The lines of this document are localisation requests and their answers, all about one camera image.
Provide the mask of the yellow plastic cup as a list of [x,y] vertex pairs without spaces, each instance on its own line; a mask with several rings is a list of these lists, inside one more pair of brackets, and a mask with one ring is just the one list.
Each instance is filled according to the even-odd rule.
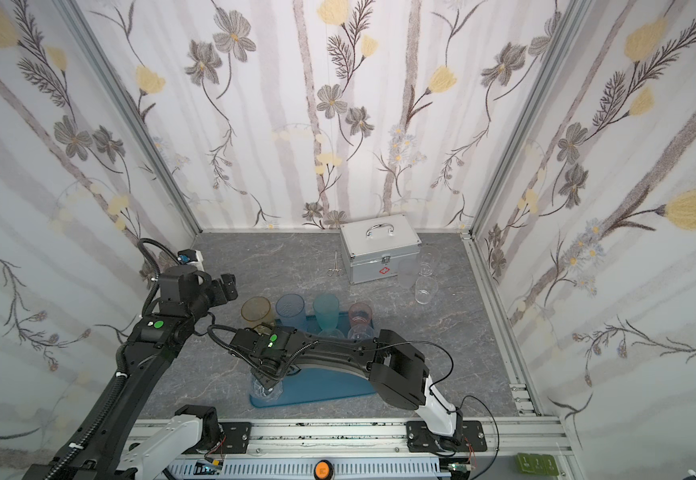
[[247,300],[241,308],[244,325],[255,330],[272,329],[275,326],[275,315],[270,300],[263,296],[255,296]]

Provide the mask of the clear faceted glass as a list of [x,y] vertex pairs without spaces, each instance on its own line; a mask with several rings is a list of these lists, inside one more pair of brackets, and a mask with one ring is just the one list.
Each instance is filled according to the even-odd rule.
[[337,329],[337,328],[322,330],[321,332],[318,333],[318,336],[321,338],[338,339],[338,340],[344,340],[346,338],[345,334],[340,329]]
[[375,337],[375,330],[368,324],[357,324],[353,326],[347,335],[350,340],[371,340]]
[[441,252],[434,246],[424,246],[419,254],[419,274],[425,277],[433,276],[440,264]]
[[277,401],[283,394],[284,386],[282,382],[278,382],[273,386],[264,385],[255,376],[251,376],[250,396],[263,403],[272,403]]

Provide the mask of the blue plastic cup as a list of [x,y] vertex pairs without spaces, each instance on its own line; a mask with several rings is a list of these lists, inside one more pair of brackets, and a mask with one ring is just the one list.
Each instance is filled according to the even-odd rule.
[[285,294],[275,305],[283,326],[306,331],[308,328],[306,302],[299,294]]

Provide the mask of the teal plastic tray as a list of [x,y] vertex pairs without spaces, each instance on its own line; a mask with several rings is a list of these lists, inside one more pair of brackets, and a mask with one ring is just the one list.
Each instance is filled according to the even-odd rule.
[[270,393],[251,377],[249,400],[255,408],[304,405],[375,395],[370,382],[348,373],[305,369],[279,382]]

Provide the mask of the teal plastic cup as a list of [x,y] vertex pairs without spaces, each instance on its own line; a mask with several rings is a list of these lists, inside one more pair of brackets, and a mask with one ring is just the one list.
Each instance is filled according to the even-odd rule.
[[331,293],[321,294],[314,300],[313,308],[317,323],[322,331],[338,327],[340,301],[337,296]]

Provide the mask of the pink plastic cup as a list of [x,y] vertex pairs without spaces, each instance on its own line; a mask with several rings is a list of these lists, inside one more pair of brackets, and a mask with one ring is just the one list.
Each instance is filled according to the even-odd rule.
[[369,326],[373,320],[373,310],[370,305],[364,302],[356,302],[350,306],[348,317],[351,327],[357,325]]

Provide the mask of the clear faceted glass back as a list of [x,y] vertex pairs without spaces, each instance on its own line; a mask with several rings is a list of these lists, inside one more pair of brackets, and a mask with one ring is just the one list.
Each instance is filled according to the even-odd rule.
[[347,335],[350,340],[371,340],[375,337],[375,330],[368,324],[357,324],[353,326]]

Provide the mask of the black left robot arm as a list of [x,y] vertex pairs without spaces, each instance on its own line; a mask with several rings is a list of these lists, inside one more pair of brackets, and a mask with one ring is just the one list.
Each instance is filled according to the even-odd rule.
[[141,320],[115,354],[116,370],[68,442],[26,479],[134,479],[140,470],[120,462],[134,424],[161,377],[179,356],[196,324],[211,309],[238,298],[236,276],[217,278],[194,265],[159,274]]

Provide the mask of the silver surgical forceps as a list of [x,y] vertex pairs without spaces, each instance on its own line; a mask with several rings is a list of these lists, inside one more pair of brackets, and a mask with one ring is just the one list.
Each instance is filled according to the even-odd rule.
[[344,273],[344,264],[342,255],[340,252],[336,251],[334,253],[334,258],[331,266],[327,269],[327,273],[330,277],[340,276]]

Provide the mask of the orange black knob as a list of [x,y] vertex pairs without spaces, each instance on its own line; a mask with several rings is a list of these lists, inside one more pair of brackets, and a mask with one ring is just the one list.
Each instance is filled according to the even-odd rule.
[[320,460],[314,467],[314,478],[316,480],[333,480],[334,475],[334,466],[328,460]]

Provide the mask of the silver aluminium first aid case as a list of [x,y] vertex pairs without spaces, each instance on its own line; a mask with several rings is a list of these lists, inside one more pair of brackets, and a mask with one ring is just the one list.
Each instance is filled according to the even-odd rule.
[[404,214],[343,224],[339,231],[345,270],[353,285],[397,276],[400,263],[416,259],[422,248]]

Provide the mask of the frosted dotted clear cup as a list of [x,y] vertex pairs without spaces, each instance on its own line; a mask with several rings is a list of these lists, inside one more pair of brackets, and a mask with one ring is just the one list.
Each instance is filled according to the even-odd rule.
[[416,258],[407,258],[399,262],[398,283],[403,289],[412,289],[419,276],[419,262]]

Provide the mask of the clear glass front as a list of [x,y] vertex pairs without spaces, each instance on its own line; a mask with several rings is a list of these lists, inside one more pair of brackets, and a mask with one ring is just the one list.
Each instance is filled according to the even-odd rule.
[[430,276],[420,276],[415,283],[415,301],[421,305],[432,302],[439,292],[438,281]]

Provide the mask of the green circuit board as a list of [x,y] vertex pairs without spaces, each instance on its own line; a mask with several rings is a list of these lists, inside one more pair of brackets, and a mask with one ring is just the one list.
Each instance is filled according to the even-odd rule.
[[524,475],[558,477],[561,472],[554,456],[535,453],[518,453],[515,456],[518,471]]

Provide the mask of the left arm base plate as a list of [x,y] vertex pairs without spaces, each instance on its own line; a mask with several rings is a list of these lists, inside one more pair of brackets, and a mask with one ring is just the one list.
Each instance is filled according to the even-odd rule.
[[251,422],[221,421],[210,430],[211,444],[207,454],[246,454],[251,440]]

